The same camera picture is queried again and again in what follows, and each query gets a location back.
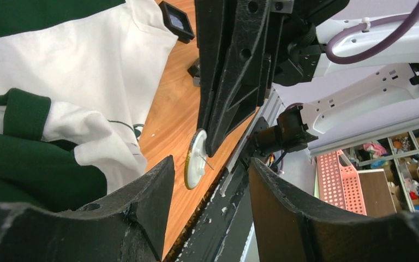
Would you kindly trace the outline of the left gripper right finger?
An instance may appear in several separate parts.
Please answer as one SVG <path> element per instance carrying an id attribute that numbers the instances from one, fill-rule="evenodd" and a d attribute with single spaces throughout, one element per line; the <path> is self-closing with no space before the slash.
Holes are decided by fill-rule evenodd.
<path id="1" fill-rule="evenodd" d="M 249 189 L 261 261 L 419 261 L 419 213 L 372 218 L 343 210 L 256 158 Z"/>

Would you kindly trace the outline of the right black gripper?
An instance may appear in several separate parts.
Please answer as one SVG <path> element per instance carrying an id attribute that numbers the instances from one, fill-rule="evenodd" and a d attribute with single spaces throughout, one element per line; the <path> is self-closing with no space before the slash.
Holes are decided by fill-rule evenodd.
<path id="1" fill-rule="evenodd" d="M 325 52 L 316 28 L 348 4 L 195 1 L 200 59 L 197 127 L 207 132 L 205 150 L 209 157 L 257 108 L 265 27 L 265 53 L 271 58 L 267 88 L 310 82 Z"/>

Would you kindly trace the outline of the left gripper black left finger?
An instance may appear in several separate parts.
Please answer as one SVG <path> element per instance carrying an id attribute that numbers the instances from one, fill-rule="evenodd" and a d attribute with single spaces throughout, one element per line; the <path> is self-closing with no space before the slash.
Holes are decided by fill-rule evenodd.
<path id="1" fill-rule="evenodd" d="M 167 156 L 76 211 L 0 203 L 0 261 L 161 261 L 174 178 Z"/>

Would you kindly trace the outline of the black square display case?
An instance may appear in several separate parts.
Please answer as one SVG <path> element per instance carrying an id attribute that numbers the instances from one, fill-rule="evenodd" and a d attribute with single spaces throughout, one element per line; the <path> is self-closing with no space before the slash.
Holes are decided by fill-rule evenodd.
<path id="1" fill-rule="evenodd" d="M 166 1 L 159 3 L 163 15 L 164 24 L 174 35 L 178 36 L 178 41 L 189 44 L 195 34 L 190 24 L 189 17 L 184 11 L 174 7 Z"/>

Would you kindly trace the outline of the white green garment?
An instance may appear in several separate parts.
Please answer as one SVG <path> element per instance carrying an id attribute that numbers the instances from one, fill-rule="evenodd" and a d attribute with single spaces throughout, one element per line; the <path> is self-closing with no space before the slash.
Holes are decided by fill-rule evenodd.
<path id="1" fill-rule="evenodd" d="M 155 1 L 0 1 L 0 203 L 76 210 L 142 176 L 176 41 Z"/>

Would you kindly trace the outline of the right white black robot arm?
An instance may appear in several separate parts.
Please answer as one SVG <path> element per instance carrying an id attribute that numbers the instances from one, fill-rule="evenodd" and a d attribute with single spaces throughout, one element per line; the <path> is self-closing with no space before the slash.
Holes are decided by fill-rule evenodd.
<path id="1" fill-rule="evenodd" d="M 208 157 L 265 100 L 272 84 L 295 86 L 378 67 L 327 97 L 282 113 L 252 135 L 262 156 L 305 149 L 352 117 L 419 98 L 419 2 L 409 14 L 335 20 L 347 1 L 196 1 L 200 62 L 197 149 Z"/>

